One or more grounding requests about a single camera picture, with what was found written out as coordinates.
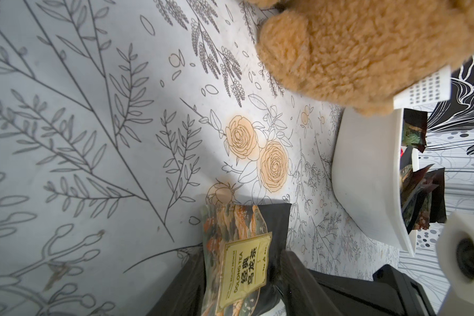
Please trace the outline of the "yellow label tea bag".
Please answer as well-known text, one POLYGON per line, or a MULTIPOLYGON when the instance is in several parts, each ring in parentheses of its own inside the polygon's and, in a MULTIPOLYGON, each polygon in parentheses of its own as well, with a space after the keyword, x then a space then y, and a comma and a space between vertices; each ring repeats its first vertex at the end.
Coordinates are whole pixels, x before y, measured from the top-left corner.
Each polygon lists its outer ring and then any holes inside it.
POLYGON ((421 209, 427 197, 438 188, 432 179, 427 178, 432 165, 417 171, 413 170, 415 150, 414 147, 408 146, 400 159, 400 206, 407 233, 416 229, 415 226, 419 223, 421 209))
POLYGON ((280 302, 274 282, 291 204, 204 205, 202 315, 263 315, 280 302))

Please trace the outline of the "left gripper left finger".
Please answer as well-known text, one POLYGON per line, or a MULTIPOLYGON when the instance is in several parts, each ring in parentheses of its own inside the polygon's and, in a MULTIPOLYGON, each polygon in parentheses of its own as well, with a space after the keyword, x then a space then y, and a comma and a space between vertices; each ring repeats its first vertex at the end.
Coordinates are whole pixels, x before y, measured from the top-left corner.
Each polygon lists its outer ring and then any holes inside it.
POLYGON ((205 293, 204 254, 190 257, 147 316, 200 316, 205 293))

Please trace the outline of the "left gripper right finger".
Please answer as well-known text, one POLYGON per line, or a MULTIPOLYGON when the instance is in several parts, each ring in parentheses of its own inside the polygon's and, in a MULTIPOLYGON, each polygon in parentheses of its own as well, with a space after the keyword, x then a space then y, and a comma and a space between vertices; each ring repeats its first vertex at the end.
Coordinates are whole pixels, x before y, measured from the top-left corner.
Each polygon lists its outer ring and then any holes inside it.
POLYGON ((287 315, 342 315, 292 251, 282 251, 278 289, 287 315))

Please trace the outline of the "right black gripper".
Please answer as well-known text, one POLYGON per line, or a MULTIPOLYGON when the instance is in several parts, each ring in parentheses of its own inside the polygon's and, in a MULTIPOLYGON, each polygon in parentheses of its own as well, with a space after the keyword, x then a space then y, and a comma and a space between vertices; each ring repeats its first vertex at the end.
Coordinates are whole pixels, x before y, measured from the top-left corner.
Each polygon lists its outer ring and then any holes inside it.
POLYGON ((436 315, 420 283, 391 265, 372 281, 310 273, 342 315, 436 315))

